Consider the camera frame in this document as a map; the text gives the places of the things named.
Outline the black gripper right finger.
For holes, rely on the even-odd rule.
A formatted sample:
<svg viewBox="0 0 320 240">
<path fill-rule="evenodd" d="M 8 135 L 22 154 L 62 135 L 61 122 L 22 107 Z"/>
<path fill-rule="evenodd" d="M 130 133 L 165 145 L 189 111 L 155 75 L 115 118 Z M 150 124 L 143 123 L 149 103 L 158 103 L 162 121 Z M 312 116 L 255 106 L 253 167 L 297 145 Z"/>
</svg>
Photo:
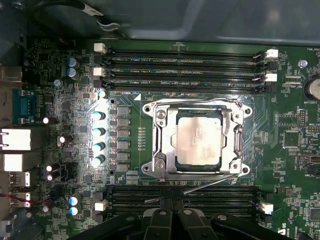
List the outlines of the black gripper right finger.
<svg viewBox="0 0 320 240">
<path fill-rule="evenodd" d="M 174 213 L 177 214 L 186 237 L 191 240 L 288 240 L 273 230 L 229 213 L 217 213 L 205 220 L 199 213 L 186 208 L 183 200 L 173 198 Z"/>
</svg>

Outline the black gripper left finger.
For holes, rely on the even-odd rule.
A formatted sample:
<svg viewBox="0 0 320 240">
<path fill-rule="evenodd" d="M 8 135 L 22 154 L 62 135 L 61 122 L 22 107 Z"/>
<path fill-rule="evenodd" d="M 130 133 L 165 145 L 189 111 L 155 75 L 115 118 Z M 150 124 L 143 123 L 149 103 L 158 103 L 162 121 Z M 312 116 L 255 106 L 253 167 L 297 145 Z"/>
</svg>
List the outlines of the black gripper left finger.
<svg viewBox="0 0 320 240">
<path fill-rule="evenodd" d="M 71 240 L 170 240 L 173 225 L 173 200 L 162 198 L 151 216 L 127 212 L 87 229 Z"/>
</svg>

